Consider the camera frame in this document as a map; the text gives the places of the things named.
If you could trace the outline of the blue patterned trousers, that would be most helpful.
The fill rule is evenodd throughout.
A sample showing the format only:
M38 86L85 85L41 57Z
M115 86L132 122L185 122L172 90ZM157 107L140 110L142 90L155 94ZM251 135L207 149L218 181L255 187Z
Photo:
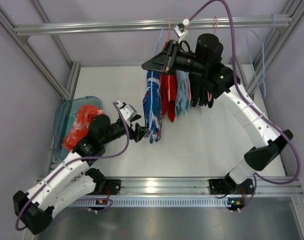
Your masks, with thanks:
M150 118L150 80L151 71L148 70L146 74L146 92L142 100L143 113L145 126L149 128L149 118ZM152 126L149 136L145 137L149 139L149 143L157 143L162 137L162 99L161 99L161 75L157 72L153 72L153 105L152 105Z

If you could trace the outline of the light blue wire hanger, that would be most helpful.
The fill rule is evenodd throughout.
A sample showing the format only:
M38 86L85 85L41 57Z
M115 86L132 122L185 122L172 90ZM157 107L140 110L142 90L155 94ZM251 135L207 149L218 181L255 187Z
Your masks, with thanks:
M154 51L154 57L158 53L158 49L161 43L161 38L164 32L164 28L161 29L160 35L158 38L158 42ZM151 70L151 78L150 78L150 111L149 111L149 125L148 125L148 130L150 133L152 132L152 123L153 123L153 82L154 82L154 72Z

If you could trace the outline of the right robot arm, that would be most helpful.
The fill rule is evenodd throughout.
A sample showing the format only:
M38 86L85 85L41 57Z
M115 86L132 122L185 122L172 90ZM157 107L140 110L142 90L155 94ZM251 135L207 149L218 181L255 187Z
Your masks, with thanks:
M141 67L169 75L183 71L199 78L205 90L221 102L249 135L253 148L224 178L210 179L211 195L252 194L251 176L264 170L293 138L290 130L278 132L247 95L229 67L221 63L224 46L217 36L204 33L197 38L195 51L184 51L182 44L170 40L156 56Z

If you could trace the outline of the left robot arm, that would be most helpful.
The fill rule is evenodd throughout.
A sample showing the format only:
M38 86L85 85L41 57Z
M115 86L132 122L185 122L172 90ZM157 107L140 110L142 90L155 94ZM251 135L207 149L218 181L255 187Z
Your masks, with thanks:
M137 113L126 110L115 123L105 114L97 115L88 126L86 135L74 146L49 175L27 191L13 196L15 228L29 229L34 235L43 232L66 207L81 197L104 188L106 177L93 162L106 159L105 145L122 136L127 141L139 142L147 128L138 123Z

